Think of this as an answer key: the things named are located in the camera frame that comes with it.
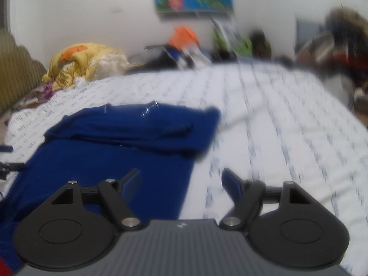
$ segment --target red cloth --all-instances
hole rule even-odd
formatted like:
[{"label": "red cloth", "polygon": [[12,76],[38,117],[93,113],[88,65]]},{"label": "red cloth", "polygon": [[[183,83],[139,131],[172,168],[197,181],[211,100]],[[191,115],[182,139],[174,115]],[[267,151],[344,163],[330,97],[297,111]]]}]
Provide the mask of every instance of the red cloth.
[{"label": "red cloth", "polygon": [[5,264],[2,258],[0,258],[0,276],[10,276],[12,272],[8,268],[8,266]]}]

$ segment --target white logo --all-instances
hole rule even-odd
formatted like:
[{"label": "white logo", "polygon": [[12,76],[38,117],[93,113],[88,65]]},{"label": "white logo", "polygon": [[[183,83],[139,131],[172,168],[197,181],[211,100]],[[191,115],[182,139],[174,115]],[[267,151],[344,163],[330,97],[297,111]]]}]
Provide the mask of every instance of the white logo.
[{"label": "white logo", "polygon": [[180,224],[177,224],[177,227],[183,229],[183,228],[186,228],[187,227],[187,224],[184,223],[184,222],[181,222]]}]

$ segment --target green object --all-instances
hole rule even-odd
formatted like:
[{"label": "green object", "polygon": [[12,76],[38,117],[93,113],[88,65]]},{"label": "green object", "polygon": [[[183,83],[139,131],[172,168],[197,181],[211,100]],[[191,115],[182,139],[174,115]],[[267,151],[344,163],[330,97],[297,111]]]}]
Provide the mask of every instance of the green object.
[{"label": "green object", "polygon": [[253,55],[253,45],[249,38],[242,38],[237,46],[229,47],[225,38],[218,34],[216,30],[214,30],[213,40],[215,42],[216,49],[234,52],[237,56],[251,57]]}]

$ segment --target pink flower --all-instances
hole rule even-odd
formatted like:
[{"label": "pink flower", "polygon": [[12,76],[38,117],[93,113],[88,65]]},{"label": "pink flower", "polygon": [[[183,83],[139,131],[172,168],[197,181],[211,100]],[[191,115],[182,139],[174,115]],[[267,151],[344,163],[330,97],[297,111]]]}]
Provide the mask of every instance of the pink flower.
[{"label": "pink flower", "polygon": [[180,8],[184,7],[184,2],[183,0],[167,0],[169,2],[169,6],[174,9],[174,10],[178,10]]}]

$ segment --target white bed sheet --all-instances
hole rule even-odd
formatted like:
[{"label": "white bed sheet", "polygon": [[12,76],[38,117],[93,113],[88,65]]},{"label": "white bed sheet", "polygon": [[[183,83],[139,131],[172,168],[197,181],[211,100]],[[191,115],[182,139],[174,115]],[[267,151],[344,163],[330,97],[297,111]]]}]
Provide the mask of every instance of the white bed sheet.
[{"label": "white bed sheet", "polygon": [[[231,64],[91,83],[80,78],[76,88],[12,116],[6,143],[14,152],[1,154],[0,160],[27,161],[44,132],[64,115],[106,103],[152,100],[216,106],[222,113],[208,153],[194,165],[181,219],[219,221],[231,209],[220,178],[226,167],[269,186],[293,180],[348,228],[342,266],[355,276],[368,274],[368,132],[311,73],[273,64]],[[3,195],[15,177],[0,183]]]}]

